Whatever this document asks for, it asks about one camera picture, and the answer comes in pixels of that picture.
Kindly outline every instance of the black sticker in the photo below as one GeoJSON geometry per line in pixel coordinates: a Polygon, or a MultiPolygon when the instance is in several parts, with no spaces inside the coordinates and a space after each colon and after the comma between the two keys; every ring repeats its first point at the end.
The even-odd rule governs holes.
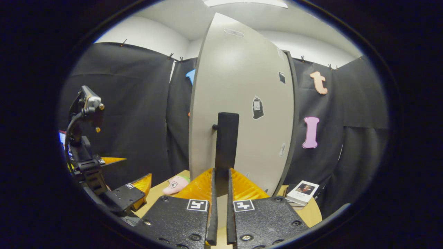
{"type": "Polygon", "coordinates": [[[249,210],[255,210],[251,200],[234,201],[234,211],[242,212],[249,210]]]}
{"type": "Polygon", "coordinates": [[[280,81],[281,81],[283,84],[286,84],[286,81],[285,81],[285,79],[284,79],[284,73],[282,73],[282,72],[278,72],[278,74],[279,74],[279,76],[280,76],[280,81]]]}
{"type": "Polygon", "coordinates": [[[257,96],[255,96],[254,100],[252,101],[252,112],[253,112],[253,119],[255,120],[264,116],[263,102],[257,96]]]}
{"type": "Polygon", "coordinates": [[[190,199],[188,202],[188,207],[186,209],[206,212],[207,208],[208,208],[208,201],[190,199]]]}

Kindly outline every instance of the ceiling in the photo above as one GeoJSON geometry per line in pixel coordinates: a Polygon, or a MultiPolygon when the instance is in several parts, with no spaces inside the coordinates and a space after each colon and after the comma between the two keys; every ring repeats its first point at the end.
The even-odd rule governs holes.
{"type": "Polygon", "coordinates": [[[229,16],[257,31],[280,31],[308,36],[359,57],[361,52],[331,26],[308,14],[292,1],[288,9],[266,4],[225,4],[207,7],[202,0],[165,0],[135,16],[159,22],[190,41],[204,36],[215,12],[229,16]]]}

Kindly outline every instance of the wooden table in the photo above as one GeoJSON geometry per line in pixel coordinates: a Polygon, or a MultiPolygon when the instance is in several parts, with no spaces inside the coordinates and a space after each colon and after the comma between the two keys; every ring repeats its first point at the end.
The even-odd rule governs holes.
{"type": "MultiPolygon", "coordinates": [[[[179,175],[184,175],[189,177],[189,171],[184,170],[179,175]]],[[[163,194],[163,189],[169,186],[169,182],[165,181],[160,183],[157,186],[154,186],[149,191],[148,196],[146,197],[146,204],[141,207],[139,210],[134,212],[138,217],[143,217],[147,211],[154,205],[157,199],[165,195],[163,194]]],[[[283,195],[284,190],[287,188],[287,185],[283,185],[278,192],[278,195],[283,195]]],[[[302,210],[296,210],[296,213],[301,217],[301,219],[306,223],[308,227],[312,227],[322,221],[322,214],[320,213],[319,206],[315,202],[313,198],[308,202],[308,204],[302,210]]],[[[221,227],[217,231],[217,246],[211,246],[212,249],[225,249],[232,248],[232,245],[226,245],[226,227],[221,227]]]]}

